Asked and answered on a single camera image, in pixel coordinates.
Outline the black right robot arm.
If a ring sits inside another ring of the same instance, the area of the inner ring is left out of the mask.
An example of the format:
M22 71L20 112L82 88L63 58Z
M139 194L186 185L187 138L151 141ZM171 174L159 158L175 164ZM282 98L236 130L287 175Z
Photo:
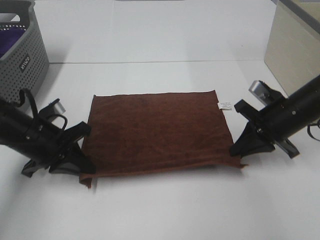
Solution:
M255 109L244 100L235 104L247 124L230 147L231 156L245 157L257 153L269 153L280 147L291 159L299 155L289 137L303 129L320 124L320 78L317 76L289 97L256 80L249 91L264 104Z

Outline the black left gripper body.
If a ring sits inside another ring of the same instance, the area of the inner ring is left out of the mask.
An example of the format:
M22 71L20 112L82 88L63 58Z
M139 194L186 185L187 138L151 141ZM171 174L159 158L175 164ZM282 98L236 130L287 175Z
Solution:
M21 173L31 177L39 169L49 169L52 174L73 174L74 167L63 165L67 163L72 143L63 136L68 119L52 110L45 110L33 117L25 115L21 120L22 153L30 158Z

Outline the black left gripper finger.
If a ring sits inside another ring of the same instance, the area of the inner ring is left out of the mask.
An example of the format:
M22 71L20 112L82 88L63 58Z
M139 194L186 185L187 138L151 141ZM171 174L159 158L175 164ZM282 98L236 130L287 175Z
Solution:
M62 145L77 144L79 140L81 140L85 136L89 136L90 133L91 127L87 123L82 121L79 124L63 131Z
M50 165L51 174L95 174L96 166L83 153L78 143L73 144L57 155L57 159Z

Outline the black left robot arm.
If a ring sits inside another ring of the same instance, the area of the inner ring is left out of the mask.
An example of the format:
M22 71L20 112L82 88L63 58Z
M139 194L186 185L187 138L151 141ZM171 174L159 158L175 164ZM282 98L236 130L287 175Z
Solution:
M59 99L54 100L35 117L30 117L13 104L0 102L0 143L29 158L21 173L26 177L39 169L51 174L94 174L96 166L82 152L78 141L91 132L85 122L66 128L54 125L56 118L65 119Z

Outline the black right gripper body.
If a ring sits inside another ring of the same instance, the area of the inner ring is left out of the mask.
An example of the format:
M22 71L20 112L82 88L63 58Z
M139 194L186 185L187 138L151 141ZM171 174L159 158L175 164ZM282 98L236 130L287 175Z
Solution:
M299 150L288 140L290 132L285 129L286 121L272 103L258 111L245 100L234 105L235 110L242 114L247 124L233 144L233 155L245 157L258 153L270 153L279 146L291 159L300 154Z

